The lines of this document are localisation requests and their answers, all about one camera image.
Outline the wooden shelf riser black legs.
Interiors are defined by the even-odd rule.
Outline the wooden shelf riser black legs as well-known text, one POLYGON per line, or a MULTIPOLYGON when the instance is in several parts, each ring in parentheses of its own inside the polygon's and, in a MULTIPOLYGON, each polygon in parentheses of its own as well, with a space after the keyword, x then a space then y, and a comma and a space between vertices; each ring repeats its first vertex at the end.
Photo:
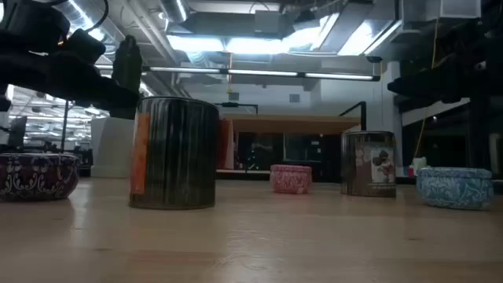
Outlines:
POLYGON ((367 109, 364 101, 358 102, 337 117, 334 116, 284 116, 259 114, 259 106, 236 102, 216 103, 222 108, 253 107, 255 113, 225 114, 237 132, 283 134, 341 134, 353 127, 367 129, 367 109))

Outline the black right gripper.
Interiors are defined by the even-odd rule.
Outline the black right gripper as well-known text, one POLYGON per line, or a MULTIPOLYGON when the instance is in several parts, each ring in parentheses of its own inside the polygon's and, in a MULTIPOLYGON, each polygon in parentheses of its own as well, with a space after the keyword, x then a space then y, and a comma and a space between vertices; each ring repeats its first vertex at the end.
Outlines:
POLYGON ((459 62, 446 62, 440 66, 423 69, 416 76, 394 79, 387 89, 393 93, 418 97, 429 101, 450 104, 462 98, 469 98, 470 69, 459 62))

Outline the blue patterned round tin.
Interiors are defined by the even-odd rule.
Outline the blue patterned round tin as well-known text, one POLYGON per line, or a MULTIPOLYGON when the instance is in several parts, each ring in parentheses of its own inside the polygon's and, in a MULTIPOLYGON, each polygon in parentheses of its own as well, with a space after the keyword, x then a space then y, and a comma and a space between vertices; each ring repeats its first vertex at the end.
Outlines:
POLYGON ((468 167, 424 167, 417 172, 417 192, 432 207, 488 210, 494 198, 492 173, 468 167))

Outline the metal can orange label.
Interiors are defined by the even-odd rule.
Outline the metal can orange label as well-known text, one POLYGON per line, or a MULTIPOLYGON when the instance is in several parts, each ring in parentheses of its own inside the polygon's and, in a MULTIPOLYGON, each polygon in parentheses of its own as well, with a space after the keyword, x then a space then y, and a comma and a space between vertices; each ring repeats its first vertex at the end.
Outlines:
POLYGON ((129 206, 190 210, 215 205, 218 108, 183 97, 137 105, 129 206))

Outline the green white bottle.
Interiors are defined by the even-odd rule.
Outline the green white bottle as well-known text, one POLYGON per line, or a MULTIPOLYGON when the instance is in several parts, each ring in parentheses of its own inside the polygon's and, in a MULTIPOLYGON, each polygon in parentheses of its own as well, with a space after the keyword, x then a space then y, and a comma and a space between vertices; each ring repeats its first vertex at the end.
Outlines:
POLYGON ((417 176, 418 171, 424 167, 427 167, 427 165, 428 162, 425 156, 414 157, 409 169, 412 171, 413 176, 417 176))

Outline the green cactus plant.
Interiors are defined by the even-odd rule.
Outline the green cactus plant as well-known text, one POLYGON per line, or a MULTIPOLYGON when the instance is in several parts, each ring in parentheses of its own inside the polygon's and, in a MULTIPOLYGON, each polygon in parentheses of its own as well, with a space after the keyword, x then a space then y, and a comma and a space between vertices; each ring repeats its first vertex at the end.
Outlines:
POLYGON ((142 57, 136 38, 127 35, 119 44, 113 61, 112 79, 121 87, 139 94, 142 57))

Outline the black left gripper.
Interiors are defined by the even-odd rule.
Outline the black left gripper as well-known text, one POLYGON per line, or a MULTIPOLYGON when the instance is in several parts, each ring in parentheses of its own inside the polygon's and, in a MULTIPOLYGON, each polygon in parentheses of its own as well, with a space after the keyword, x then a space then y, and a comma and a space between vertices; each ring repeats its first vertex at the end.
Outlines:
POLYGON ((72 51, 49 55, 0 50, 0 111, 10 105, 6 93, 9 85, 71 99, 84 108, 111 111, 134 108, 140 98, 116 81, 101 77, 93 61, 72 51))

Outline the metal can picture label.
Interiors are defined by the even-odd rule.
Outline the metal can picture label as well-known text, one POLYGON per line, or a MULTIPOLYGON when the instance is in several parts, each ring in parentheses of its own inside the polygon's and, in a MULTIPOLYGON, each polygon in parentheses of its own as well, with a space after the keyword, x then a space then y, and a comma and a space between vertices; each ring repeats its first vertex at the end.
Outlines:
POLYGON ((355 131, 341 136, 341 193, 396 197, 395 136, 389 131, 355 131))

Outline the orange panel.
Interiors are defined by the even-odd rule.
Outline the orange panel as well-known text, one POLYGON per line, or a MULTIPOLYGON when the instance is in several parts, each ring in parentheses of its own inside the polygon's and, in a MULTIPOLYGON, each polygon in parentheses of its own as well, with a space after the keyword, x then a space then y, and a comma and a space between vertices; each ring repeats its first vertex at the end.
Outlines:
POLYGON ((233 123, 231 120, 221 119, 219 120, 217 168, 233 169, 233 166, 233 123))

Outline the pink patterned round tin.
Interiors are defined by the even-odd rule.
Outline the pink patterned round tin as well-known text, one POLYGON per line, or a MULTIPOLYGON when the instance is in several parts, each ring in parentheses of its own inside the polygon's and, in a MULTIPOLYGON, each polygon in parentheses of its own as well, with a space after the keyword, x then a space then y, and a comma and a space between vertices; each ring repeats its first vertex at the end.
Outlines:
POLYGON ((270 183, 275 193, 307 194, 312 183, 308 166, 274 164, 270 167, 270 183))

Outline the black metal stand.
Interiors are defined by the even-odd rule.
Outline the black metal stand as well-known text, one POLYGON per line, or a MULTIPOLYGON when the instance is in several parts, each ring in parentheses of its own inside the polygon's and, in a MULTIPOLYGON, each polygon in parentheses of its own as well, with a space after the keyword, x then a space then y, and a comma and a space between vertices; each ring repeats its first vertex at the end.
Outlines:
POLYGON ((65 151, 65 140, 66 140, 66 132, 67 132, 67 124, 68 124, 68 112, 70 109, 70 101, 66 100, 65 101, 65 106, 64 106, 64 118, 63 118, 63 125, 62 125, 62 133, 61 133, 61 143, 60 143, 60 151, 63 153, 65 151))

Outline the dark computer monitor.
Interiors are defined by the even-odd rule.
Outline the dark computer monitor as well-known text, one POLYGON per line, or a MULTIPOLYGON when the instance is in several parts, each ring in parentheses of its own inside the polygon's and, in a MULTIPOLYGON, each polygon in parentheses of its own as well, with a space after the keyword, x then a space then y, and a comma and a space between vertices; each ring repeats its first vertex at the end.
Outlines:
POLYGON ((27 121, 28 118, 26 116, 20 116, 12 120, 7 142, 9 146, 18 148, 24 144, 27 121))

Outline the long ceiling light bar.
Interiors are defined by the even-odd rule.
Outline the long ceiling light bar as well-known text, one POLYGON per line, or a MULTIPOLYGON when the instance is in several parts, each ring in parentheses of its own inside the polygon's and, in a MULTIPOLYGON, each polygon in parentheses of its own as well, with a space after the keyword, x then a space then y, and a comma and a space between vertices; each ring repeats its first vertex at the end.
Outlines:
POLYGON ((205 74, 205 75, 259 75, 259 76, 291 77, 291 78, 303 78, 303 79, 331 79, 331 80, 370 81, 370 82, 376 82, 380 80, 379 75, 247 70, 247 69, 229 69, 229 68, 184 68, 184 67, 144 66, 142 68, 142 71, 205 74))

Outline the purple floral round tin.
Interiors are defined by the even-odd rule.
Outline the purple floral round tin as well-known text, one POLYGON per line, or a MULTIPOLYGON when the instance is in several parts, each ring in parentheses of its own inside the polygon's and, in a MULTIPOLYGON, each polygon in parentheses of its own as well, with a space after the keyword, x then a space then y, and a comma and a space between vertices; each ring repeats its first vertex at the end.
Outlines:
POLYGON ((56 153, 0 154, 0 201, 63 200, 79 181, 77 156, 56 153))

